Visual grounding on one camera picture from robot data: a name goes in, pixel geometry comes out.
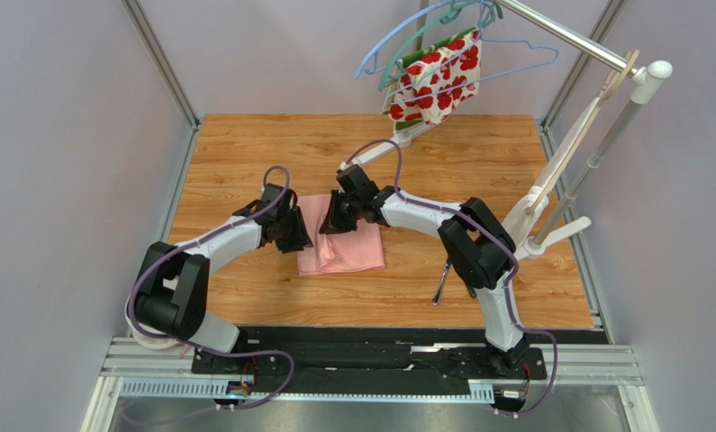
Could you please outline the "pink cloth napkin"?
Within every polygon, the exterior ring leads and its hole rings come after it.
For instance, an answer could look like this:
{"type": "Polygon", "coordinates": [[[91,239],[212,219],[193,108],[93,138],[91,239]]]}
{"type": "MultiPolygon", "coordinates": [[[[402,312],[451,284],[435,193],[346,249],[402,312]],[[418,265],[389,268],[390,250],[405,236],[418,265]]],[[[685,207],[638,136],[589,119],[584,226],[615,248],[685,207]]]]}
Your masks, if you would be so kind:
{"type": "Polygon", "coordinates": [[[356,273],[384,269],[385,254],[380,229],[364,220],[358,229],[342,234],[320,234],[330,203],[328,194],[298,199],[311,247],[296,253],[300,276],[356,273]]]}

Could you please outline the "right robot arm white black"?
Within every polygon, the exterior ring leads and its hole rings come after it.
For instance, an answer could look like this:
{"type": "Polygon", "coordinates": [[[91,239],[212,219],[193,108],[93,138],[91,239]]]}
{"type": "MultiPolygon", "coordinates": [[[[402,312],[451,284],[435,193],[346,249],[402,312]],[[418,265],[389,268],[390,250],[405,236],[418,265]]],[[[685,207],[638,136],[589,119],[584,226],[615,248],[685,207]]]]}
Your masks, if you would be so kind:
{"type": "Polygon", "coordinates": [[[513,368],[529,344],[517,320],[510,292],[519,263],[508,231],[478,198],[463,203],[435,202],[379,188],[357,165],[338,171],[340,187],[331,192],[322,234],[356,230],[359,221],[403,228],[440,240],[447,266],[473,290],[486,321],[485,341],[495,366],[513,368]]]}

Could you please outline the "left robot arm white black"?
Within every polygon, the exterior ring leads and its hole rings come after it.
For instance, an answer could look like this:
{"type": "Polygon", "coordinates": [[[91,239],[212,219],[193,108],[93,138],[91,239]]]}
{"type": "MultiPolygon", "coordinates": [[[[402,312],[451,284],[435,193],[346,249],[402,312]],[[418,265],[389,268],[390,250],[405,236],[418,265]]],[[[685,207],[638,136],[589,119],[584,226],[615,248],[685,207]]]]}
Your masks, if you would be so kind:
{"type": "Polygon", "coordinates": [[[234,259],[267,244],[285,254],[312,246],[296,192],[266,184],[260,199],[198,238],[152,244],[126,315],[141,335],[171,339],[212,354],[230,353],[240,329],[207,310],[212,276],[234,259]]]}

